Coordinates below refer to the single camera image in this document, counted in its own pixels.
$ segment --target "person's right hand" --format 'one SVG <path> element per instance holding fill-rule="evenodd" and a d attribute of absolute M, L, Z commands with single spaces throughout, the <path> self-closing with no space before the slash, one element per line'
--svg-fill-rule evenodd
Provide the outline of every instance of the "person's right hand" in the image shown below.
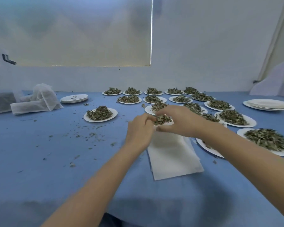
<path fill-rule="evenodd" d="M 171 132 L 185 137 L 201 138 L 203 130 L 211 123 L 184 106 L 168 105 L 156 112 L 156 115 L 169 115 L 174 121 L 172 125 L 158 126 L 157 131 Z"/>

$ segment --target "white wall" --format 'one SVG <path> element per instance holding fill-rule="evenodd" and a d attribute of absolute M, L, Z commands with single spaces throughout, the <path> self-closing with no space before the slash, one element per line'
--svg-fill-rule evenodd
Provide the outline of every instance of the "white wall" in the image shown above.
<path fill-rule="evenodd" d="M 11 79 L 32 89 L 108 87 L 247 91 L 261 70 L 284 0 L 154 0 L 150 67 L 10 67 Z M 0 88 L 9 87 L 0 74 Z"/>

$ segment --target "blue tabletop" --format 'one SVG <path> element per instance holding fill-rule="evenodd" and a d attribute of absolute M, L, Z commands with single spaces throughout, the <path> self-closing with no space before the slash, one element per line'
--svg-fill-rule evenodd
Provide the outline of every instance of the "blue tabletop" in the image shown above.
<path fill-rule="evenodd" d="M 144 113 L 143 102 L 124 105 L 116 103 L 118 96 L 85 94 L 89 95 L 87 101 L 64 104 L 51 112 L 0 114 L 0 226 L 17 219 L 20 226 L 41 224 L 118 151 L 127 122 Z M 260 111 L 242 104 L 254 98 L 284 101 L 284 97 L 255 97 L 246 92 L 207 94 L 255 119 L 255 128 L 272 128 L 284 135 L 284 111 Z M 67 95 L 71 93 L 57 92 L 58 99 Z M 86 122 L 86 111 L 100 105 L 116 109 L 117 117 Z M 140 226 L 284 226 L 284 217 L 227 160 L 216 159 L 192 144 L 203 173 L 154 181 L 145 151 L 122 181 L 108 213 Z"/>

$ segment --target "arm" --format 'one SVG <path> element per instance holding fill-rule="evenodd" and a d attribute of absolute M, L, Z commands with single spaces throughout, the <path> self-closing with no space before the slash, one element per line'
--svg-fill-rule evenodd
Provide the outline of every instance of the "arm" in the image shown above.
<path fill-rule="evenodd" d="M 143 114 L 129 122 L 125 145 L 41 227 L 98 226 L 126 172 L 151 141 L 152 121 L 153 116 Z"/>
<path fill-rule="evenodd" d="M 163 132 L 196 137 L 212 146 L 236 167 L 284 215 L 284 158 L 240 137 L 223 125 L 207 121 L 188 108 L 168 106 L 159 114 L 171 115 L 174 124 Z"/>

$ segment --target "stack of paper plates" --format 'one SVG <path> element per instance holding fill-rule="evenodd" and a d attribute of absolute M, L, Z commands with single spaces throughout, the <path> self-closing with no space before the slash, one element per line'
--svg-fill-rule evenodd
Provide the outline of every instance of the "stack of paper plates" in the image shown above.
<path fill-rule="evenodd" d="M 63 97 L 60 102 L 61 103 L 78 103 L 88 99 L 88 95 L 80 94 L 80 95 L 72 95 Z"/>
<path fill-rule="evenodd" d="M 282 111 L 284 110 L 284 101 L 275 99 L 252 99 L 244 101 L 243 104 L 247 107 L 251 107 L 264 111 Z"/>

